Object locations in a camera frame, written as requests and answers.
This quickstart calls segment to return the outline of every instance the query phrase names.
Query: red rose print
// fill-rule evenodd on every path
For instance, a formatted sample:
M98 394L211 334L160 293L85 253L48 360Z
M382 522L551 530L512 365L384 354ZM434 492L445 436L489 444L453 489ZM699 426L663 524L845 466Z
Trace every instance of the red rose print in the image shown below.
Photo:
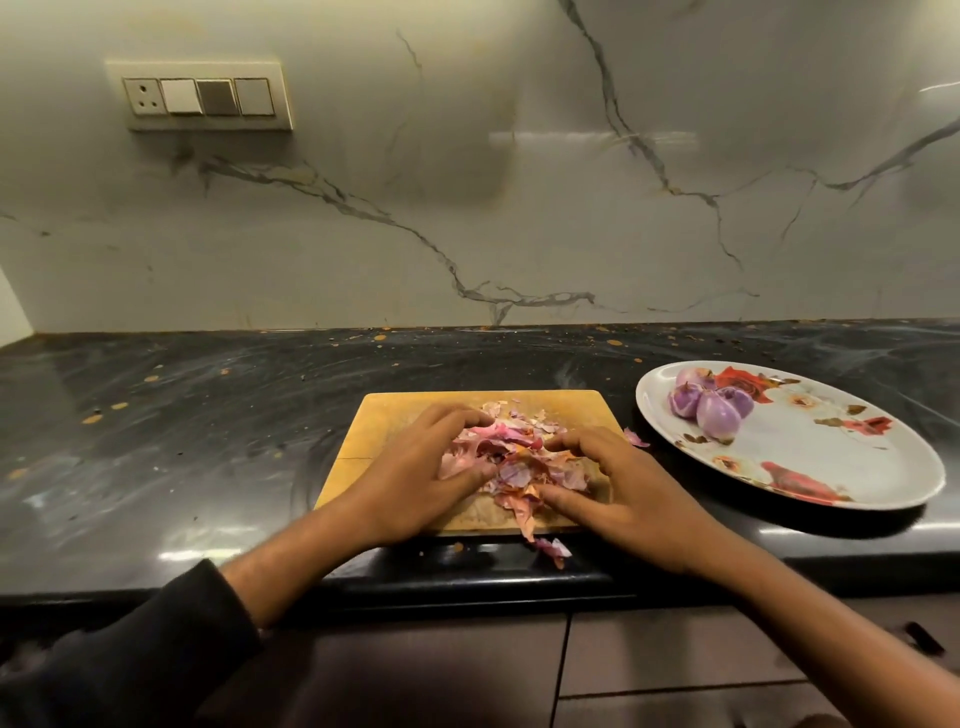
M889 417L871 417L869 420L844 420L843 426L861 435L882 435L893 426Z
M771 475L773 478L772 485L775 488L801 500L827 505L835 503L837 500L851 500L849 496L842 496L834 491L827 483L822 483L803 473L787 470L785 467L769 460L760 463L760 467Z
M757 404L769 404L772 402L773 400L769 399L763 393L768 389L780 386L778 381L768 379L764 375L752 375L750 372L744 372L740 369L734 369L733 367L727 367L714 378L714 381L716 382L717 389L721 387L736 387L737 389L742 389L754 398Z

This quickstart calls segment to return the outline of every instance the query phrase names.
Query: white plate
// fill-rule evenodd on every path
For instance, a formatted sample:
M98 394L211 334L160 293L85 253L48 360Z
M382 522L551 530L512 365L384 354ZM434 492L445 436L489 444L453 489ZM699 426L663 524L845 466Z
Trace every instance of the white plate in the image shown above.
M728 367L755 400L730 445L707 440L670 411L677 373ZM668 441L715 470L784 496L840 508L890 511L936 496L947 476L934 449L903 422L846 392L803 376L730 361L682 361L644 375L636 404Z

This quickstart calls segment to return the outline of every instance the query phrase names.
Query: red onion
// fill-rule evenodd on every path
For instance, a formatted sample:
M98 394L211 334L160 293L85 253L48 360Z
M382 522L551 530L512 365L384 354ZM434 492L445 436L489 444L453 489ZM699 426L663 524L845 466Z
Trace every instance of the red onion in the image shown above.
M713 381L713 372L705 367L686 367L677 373L676 385L679 387L688 382L699 384L704 389L716 389Z
M697 425L708 437L729 445L736 437L743 418L729 400L707 390L697 404Z
M721 387L717 394L733 405L733 408L740 413L740 417L746 418L754 411L754 398L736 387Z
M697 404L704 393L704 388L699 384L689 381L673 388L673 391L667 395L667 401L670 403L670 411L677 417L683 417L685 420L693 420L697 416Z

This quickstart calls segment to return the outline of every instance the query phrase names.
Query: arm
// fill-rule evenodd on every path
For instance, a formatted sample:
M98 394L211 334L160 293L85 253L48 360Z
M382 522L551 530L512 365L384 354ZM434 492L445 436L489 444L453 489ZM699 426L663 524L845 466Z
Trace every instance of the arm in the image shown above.
M54 649L36 672L0 683L0 726L179 725L259 649L273 623L328 571L417 534L492 473L437 480L465 426L491 418L435 406L398 434L349 490L217 571L208 561L110 627Z
M653 564L715 582L862 728L960 725L960 679L724 527L653 457L602 428L548 444L600 463L616 504L546 486L543 499Z

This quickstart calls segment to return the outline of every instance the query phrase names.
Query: right hand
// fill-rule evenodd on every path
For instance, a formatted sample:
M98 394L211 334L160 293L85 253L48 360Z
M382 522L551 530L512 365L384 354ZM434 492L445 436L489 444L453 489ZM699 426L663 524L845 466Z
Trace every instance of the right hand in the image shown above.
M600 464L614 503L598 503L557 485L539 485L551 508L607 541L675 573L703 575L718 540L732 533L646 452L605 427L570 430L546 444Z

